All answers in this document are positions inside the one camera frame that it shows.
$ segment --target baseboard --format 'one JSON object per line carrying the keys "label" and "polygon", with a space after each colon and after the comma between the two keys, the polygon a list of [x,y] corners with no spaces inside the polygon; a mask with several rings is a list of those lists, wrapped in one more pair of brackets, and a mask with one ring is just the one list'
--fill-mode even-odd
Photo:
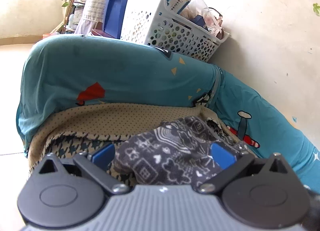
{"label": "baseboard", "polygon": [[13,36],[0,38],[1,45],[10,44],[34,44],[42,39],[42,35]]}

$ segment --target wall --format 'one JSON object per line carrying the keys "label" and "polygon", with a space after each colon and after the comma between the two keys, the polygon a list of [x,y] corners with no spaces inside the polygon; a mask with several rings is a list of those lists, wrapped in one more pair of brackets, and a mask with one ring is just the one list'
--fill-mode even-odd
{"label": "wall", "polygon": [[0,0],[0,37],[42,35],[63,19],[61,0]]}
{"label": "wall", "polygon": [[231,33],[210,62],[257,90],[320,148],[320,17],[312,10],[320,0],[205,2]]}

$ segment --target blue plastic container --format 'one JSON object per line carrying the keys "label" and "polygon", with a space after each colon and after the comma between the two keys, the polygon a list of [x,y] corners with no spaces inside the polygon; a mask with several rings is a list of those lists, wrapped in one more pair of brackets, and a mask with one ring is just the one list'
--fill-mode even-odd
{"label": "blue plastic container", "polygon": [[102,30],[116,39],[120,39],[127,1],[128,0],[106,0]]}

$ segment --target ribbed gray surface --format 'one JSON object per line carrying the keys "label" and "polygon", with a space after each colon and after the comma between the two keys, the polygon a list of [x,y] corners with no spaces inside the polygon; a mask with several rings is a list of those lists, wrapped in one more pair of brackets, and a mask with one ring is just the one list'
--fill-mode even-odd
{"label": "ribbed gray surface", "polygon": [[[40,230],[27,227],[25,231]],[[112,197],[103,211],[74,231],[250,231],[229,216],[212,195],[198,194],[189,185],[137,185],[127,195]],[[300,225],[282,229],[304,230]]]}

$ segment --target white plastic basket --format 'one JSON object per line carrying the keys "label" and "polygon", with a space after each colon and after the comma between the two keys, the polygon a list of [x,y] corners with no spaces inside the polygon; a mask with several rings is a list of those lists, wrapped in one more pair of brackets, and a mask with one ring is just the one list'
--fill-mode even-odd
{"label": "white plastic basket", "polygon": [[229,34],[219,40],[167,9],[166,0],[128,0],[121,40],[156,46],[207,62]]}

